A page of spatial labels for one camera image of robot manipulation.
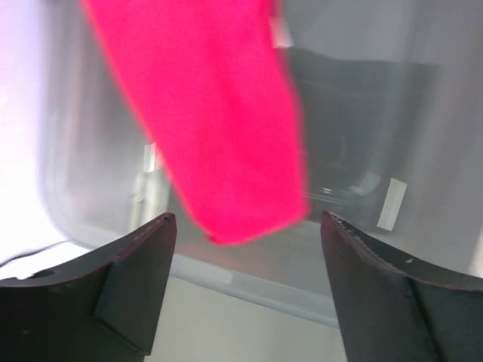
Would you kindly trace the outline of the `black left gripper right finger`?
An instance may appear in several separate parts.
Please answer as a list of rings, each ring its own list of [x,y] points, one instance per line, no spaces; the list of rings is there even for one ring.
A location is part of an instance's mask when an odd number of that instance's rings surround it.
[[[480,361],[482,279],[321,215],[321,245],[349,361]]]

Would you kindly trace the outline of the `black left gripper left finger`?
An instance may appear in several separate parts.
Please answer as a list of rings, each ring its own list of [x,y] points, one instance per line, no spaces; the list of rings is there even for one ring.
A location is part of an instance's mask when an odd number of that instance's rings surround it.
[[[3,361],[142,361],[152,353],[177,237],[164,213],[32,277],[1,282]]]

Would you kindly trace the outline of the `red t-shirt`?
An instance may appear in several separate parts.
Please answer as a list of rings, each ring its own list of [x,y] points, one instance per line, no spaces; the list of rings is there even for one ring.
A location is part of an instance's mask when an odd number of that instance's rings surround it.
[[[241,244],[309,212],[303,121],[278,1],[84,1],[192,220]]]

